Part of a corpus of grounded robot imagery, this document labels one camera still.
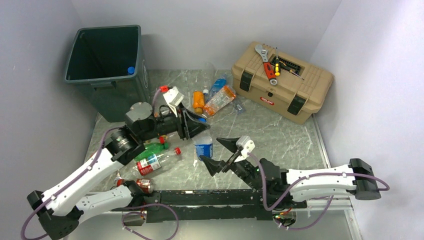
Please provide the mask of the clear orange-label bottle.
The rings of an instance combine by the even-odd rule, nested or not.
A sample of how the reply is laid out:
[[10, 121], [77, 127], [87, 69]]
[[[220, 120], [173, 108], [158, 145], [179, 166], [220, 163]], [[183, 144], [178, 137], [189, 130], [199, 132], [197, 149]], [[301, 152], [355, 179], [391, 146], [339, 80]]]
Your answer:
[[236, 91], [228, 85], [224, 85], [203, 107], [208, 116], [214, 116], [219, 110], [228, 105], [236, 98]]

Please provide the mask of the red label clear bottle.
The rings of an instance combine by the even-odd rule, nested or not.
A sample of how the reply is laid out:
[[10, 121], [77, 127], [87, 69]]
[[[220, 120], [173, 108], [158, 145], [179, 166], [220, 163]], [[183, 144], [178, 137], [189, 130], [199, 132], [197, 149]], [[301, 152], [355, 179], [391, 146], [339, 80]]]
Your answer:
[[161, 144], [165, 144], [165, 143], [169, 143], [171, 140], [171, 135], [170, 134], [165, 134], [165, 135], [160, 135], [157, 139], [159, 140], [159, 142]]

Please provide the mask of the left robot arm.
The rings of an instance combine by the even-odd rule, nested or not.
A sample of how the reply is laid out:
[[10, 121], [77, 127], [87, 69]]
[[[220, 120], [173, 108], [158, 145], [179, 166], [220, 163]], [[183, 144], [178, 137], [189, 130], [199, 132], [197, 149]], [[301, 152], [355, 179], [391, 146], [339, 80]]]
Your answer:
[[46, 191], [35, 190], [27, 196], [32, 214], [38, 217], [46, 236], [62, 239], [79, 224], [110, 210], [153, 206], [153, 195], [145, 193], [133, 180], [95, 195], [89, 192], [141, 154], [145, 141], [174, 132], [188, 140], [210, 128], [182, 103], [166, 115], [155, 116], [149, 103], [138, 102], [125, 114], [124, 122], [121, 127], [107, 130], [92, 158], [66, 179]]

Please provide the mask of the blue label water bottle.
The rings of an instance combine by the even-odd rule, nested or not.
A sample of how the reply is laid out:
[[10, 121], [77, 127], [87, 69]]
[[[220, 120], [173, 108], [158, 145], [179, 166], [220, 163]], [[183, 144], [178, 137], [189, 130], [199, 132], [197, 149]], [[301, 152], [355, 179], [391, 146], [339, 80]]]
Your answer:
[[227, 84], [227, 78], [222, 76], [218, 78], [209, 88], [204, 88], [202, 93], [205, 99], [212, 98], [219, 90]]

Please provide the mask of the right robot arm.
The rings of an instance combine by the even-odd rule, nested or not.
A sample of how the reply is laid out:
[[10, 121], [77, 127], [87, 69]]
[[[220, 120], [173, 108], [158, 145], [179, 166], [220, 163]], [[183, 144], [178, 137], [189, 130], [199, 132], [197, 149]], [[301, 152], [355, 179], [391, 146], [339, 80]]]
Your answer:
[[289, 209], [309, 199], [330, 196], [353, 196], [370, 201], [381, 198], [382, 188], [373, 168], [360, 158], [333, 168], [301, 170], [281, 168], [252, 153], [254, 141], [247, 135], [238, 138], [218, 137], [217, 141], [232, 155], [226, 161], [200, 155], [211, 176], [232, 171], [252, 190], [261, 194], [267, 211]]

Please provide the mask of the crushed clear blue bottle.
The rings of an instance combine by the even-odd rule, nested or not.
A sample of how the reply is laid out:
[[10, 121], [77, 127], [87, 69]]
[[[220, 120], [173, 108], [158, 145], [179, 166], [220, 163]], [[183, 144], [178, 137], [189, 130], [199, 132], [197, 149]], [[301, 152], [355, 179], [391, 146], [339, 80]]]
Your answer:
[[237, 115], [240, 115], [240, 114], [242, 114], [242, 113], [244, 113], [246, 111], [246, 109], [245, 109], [245, 107], [244, 107], [244, 105], [243, 105], [242, 102], [238, 102], [238, 101], [235, 101], [234, 100], [232, 102], [232, 105], [233, 105], [233, 108], [234, 108], [234, 110], [235, 110], [235, 112], [236, 112]]

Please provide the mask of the Pepsi bottle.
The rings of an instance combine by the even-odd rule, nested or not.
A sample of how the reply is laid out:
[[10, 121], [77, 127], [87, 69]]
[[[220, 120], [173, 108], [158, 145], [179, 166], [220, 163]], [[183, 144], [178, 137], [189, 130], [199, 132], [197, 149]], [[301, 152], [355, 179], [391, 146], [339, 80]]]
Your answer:
[[135, 73], [135, 68], [133, 66], [130, 66], [127, 68], [127, 74], [133, 75]]
[[213, 157], [213, 138], [209, 132], [201, 133], [193, 138], [193, 144], [197, 158], [202, 161], [201, 156]]

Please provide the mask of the red label Coke bottle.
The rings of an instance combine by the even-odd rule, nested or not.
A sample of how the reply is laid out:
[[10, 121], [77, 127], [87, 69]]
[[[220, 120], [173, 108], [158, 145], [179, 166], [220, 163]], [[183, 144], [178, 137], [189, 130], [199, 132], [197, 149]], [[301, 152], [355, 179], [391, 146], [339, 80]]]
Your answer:
[[152, 173], [159, 174], [167, 172], [172, 170], [182, 159], [181, 154], [181, 149], [176, 147], [172, 150], [164, 150], [145, 158], [136, 157], [134, 159], [136, 162], [135, 166], [143, 177]]

